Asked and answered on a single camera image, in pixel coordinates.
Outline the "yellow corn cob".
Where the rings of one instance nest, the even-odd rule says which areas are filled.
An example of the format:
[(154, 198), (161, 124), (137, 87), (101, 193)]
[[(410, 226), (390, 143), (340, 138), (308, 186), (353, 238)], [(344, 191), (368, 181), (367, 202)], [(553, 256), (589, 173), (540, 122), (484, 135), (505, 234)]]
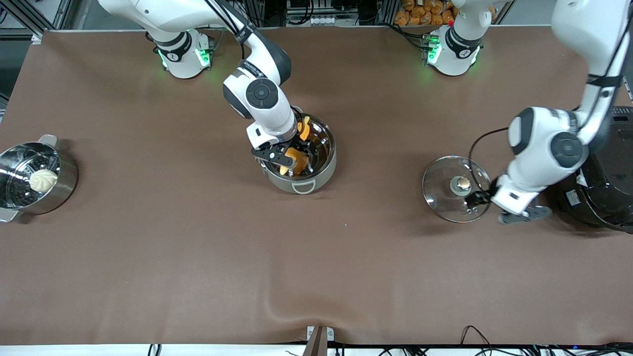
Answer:
[(289, 171), (292, 172), (291, 175), (302, 174), (307, 168), (310, 161), (308, 142), (311, 131), (310, 121), (310, 116), (303, 116), (302, 120), (298, 122), (298, 134), (295, 135), (291, 142), (291, 146), (284, 153), (284, 156), (291, 158), (292, 165), (291, 167), (284, 165), (280, 166), (280, 175), (287, 175)]

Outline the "glass pot lid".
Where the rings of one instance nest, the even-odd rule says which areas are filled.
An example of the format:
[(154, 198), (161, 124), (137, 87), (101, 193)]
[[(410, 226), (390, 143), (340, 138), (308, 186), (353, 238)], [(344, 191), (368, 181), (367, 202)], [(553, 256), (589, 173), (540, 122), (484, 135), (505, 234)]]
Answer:
[(488, 173), (465, 156), (443, 156), (434, 160), (422, 179), (422, 191), (434, 214), (451, 223), (470, 223), (481, 218), (491, 203), (468, 205), (466, 198), (491, 185)]

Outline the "steel cooking pot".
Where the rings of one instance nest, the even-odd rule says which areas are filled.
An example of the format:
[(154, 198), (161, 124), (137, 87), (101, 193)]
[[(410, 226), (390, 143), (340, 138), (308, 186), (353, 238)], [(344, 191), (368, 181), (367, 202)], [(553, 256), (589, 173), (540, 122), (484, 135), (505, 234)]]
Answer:
[(318, 161), (308, 163), (302, 174), (280, 175), (280, 165), (271, 164), (256, 158), (262, 172), (273, 185), (282, 191), (298, 195), (307, 195), (323, 187), (332, 177), (337, 163), (337, 146), (335, 137), (330, 127), (321, 119), (304, 113), (301, 108), (292, 106), (295, 119), (298, 124), (303, 116), (310, 116), (310, 135), (308, 140), (312, 142), (312, 148), (318, 153)]

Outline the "steel steamer pot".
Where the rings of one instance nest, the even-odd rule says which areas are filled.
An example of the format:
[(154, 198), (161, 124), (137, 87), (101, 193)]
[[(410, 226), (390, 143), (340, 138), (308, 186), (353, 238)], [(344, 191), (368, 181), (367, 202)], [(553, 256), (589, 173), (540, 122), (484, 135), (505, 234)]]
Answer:
[[(29, 176), (48, 169), (57, 182), (46, 193), (29, 187)], [(47, 214), (65, 203), (78, 182), (78, 167), (61, 151), (59, 139), (51, 134), (39, 140), (12, 146), (0, 154), (0, 223), (11, 223), (23, 214)]]

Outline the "black rice cooker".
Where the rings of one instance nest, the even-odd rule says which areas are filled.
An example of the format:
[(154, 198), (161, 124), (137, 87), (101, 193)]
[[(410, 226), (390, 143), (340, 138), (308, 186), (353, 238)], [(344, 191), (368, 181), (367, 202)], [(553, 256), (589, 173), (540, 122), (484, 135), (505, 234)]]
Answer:
[(633, 234), (633, 106), (611, 108), (587, 160), (554, 191), (573, 219)]

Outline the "brown table cloth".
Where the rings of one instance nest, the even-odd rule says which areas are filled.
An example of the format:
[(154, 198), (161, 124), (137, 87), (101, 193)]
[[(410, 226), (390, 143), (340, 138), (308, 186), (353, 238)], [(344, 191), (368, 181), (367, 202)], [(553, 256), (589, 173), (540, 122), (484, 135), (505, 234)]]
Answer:
[(386, 28), (265, 30), (283, 90), (330, 126), (331, 180), (280, 191), (225, 102), (240, 49), (178, 80), (142, 32), (47, 33), (29, 48), (0, 152), (53, 134), (79, 165), (64, 205), (0, 223), (0, 345), (633, 342), (633, 236), (552, 217), (456, 224), (425, 167), (529, 106), (572, 110), (587, 65), (547, 27), (488, 30), (461, 77)]

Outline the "bag of orange buns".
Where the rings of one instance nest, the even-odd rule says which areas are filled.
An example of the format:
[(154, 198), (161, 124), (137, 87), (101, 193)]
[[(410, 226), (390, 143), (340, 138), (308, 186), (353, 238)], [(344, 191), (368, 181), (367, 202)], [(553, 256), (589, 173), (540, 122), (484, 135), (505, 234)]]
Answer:
[(397, 26), (452, 25), (461, 10), (452, 0), (399, 0), (393, 23)]

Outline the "white steamed bun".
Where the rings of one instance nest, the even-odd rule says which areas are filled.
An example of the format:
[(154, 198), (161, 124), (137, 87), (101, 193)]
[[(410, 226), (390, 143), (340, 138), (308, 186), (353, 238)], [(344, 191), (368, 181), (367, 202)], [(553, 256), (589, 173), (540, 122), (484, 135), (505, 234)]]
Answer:
[(35, 192), (46, 193), (51, 190), (57, 182), (57, 174), (48, 169), (35, 171), (29, 176), (28, 183), (30, 189)]

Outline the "metal table bracket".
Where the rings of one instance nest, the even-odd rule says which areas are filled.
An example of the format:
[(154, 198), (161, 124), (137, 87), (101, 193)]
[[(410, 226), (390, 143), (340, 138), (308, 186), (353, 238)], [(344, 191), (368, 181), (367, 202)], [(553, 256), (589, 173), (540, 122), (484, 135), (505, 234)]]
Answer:
[(307, 327), (307, 345), (302, 356), (328, 356), (328, 343), (335, 341), (331, 327), (318, 325)]

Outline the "aluminium frame profile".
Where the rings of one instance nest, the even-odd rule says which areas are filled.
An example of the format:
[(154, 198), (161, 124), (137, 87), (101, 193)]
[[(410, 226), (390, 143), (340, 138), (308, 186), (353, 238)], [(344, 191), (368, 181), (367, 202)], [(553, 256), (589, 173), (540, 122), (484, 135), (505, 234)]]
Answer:
[(50, 30), (72, 27), (82, 0), (0, 0), (0, 39), (39, 42)]

